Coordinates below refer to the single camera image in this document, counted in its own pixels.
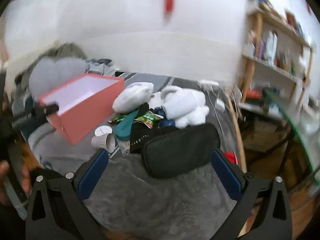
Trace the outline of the person's hand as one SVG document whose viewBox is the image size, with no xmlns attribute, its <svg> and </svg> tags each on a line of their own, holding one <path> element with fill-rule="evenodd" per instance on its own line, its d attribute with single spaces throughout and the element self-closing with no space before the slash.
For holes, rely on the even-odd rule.
<svg viewBox="0 0 320 240">
<path fill-rule="evenodd" d="M 31 193 L 31 182 L 29 170 L 25 163 L 21 167 L 22 180 L 20 181 L 20 187 L 25 194 Z M 11 200 L 8 195 L 7 187 L 17 185 L 16 176 L 11 173 L 11 167 L 6 160 L 1 161 L 1 204 L 4 206 L 11 205 Z"/>
</svg>

